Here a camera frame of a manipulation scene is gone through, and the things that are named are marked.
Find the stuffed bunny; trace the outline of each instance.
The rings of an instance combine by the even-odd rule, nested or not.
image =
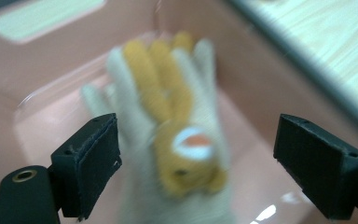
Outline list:
[[[82,93],[93,116],[117,112],[127,171],[119,223],[232,223],[212,43],[194,46],[187,33],[149,47],[133,40],[112,49],[107,71],[106,97],[91,85]]]

